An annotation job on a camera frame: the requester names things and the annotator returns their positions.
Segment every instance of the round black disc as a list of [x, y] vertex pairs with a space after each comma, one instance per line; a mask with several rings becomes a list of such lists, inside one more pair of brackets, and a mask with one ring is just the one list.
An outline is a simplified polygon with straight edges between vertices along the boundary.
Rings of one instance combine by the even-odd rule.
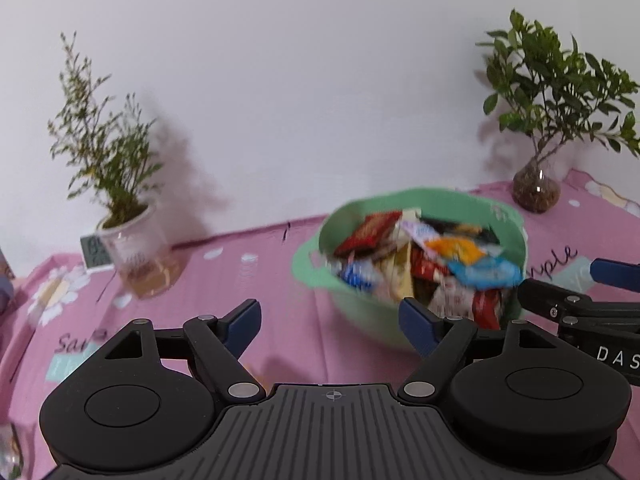
[[511, 348], [455, 375], [450, 414], [472, 440], [503, 454], [569, 456], [615, 436], [631, 398], [626, 379], [550, 340], [556, 348]]
[[144, 361], [87, 361], [47, 397], [40, 428], [57, 462], [92, 472], [144, 470], [203, 439], [215, 415], [206, 387]]

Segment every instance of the glass vase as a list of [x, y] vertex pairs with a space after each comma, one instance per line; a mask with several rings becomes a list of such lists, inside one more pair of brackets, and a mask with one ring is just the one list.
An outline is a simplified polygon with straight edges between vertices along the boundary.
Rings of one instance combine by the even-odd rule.
[[560, 185], [550, 176], [549, 159], [533, 157], [513, 177], [511, 195], [516, 204], [532, 213], [549, 211], [560, 200]]
[[98, 229], [122, 282], [137, 298], [152, 298], [170, 288], [182, 273], [149, 203], [139, 216], [110, 229]]

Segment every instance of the red snack wrapper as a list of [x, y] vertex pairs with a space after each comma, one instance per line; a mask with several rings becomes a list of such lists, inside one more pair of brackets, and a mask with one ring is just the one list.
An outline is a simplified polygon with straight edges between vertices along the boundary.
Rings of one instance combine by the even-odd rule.
[[461, 285], [453, 276], [447, 276], [435, 291], [429, 310], [439, 317], [462, 316], [475, 321], [480, 328], [500, 330], [503, 291], [473, 290]]
[[420, 247], [411, 249], [411, 275], [414, 278], [439, 283], [451, 275], [449, 267], [431, 260]]
[[504, 311], [504, 302], [500, 289], [476, 290], [472, 309], [474, 321], [480, 328], [500, 330], [500, 318]]
[[401, 211], [368, 215], [353, 234], [334, 251], [334, 256], [345, 258], [350, 253], [362, 255], [375, 250], [401, 216]]

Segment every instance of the white wall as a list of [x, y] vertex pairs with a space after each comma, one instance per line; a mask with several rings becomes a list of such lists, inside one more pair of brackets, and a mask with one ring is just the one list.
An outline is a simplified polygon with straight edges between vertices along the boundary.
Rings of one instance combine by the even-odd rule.
[[[584, 29], [595, 1], [0, 0], [0, 246], [24, 274], [75, 251], [102, 215], [65, 201], [72, 172], [48, 155], [61, 30], [113, 72], [112, 93], [137, 91], [160, 118], [178, 241], [407, 186], [510, 178], [529, 147], [485, 120], [474, 42], [517, 7], [596, 50]], [[635, 48], [618, 47], [631, 60]]]
[[[600, 57], [627, 70], [640, 82], [640, 0], [579, 0], [583, 41]], [[640, 105], [640, 94], [636, 95]], [[636, 118], [640, 128], [640, 107]], [[613, 187], [625, 198], [640, 202], [640, 160], [628, 152], [617, 155], [589, 146], [580, 150], [577, 167]]]

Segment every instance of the green basket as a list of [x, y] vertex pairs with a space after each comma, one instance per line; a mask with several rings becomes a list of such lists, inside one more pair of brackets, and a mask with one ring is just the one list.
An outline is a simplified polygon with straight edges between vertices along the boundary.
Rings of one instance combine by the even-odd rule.
[[[377, 211], [419, 207], [424, 216], [447, 221], [491, 227], [504, 247], [502, 256], [524, 269], [527, 241], [524, 220], [511, 207], [449, 189], [416, 188], [349, 202], [327, 218], [318, 232], [302, 244], [293, 256], [294, 277], [311, 288], [325, 288], [344, 316], [376, 341], [393, 348], [410, 349], [398, 328], [398, 306], [360, 292], [332, 275], [326, 265], [314, 266], [314, 253], [333, 254], [335, 248], [360, 225], [364, 217]], [[504, 321], [520, 316], [513, 294], [506, 306]]]

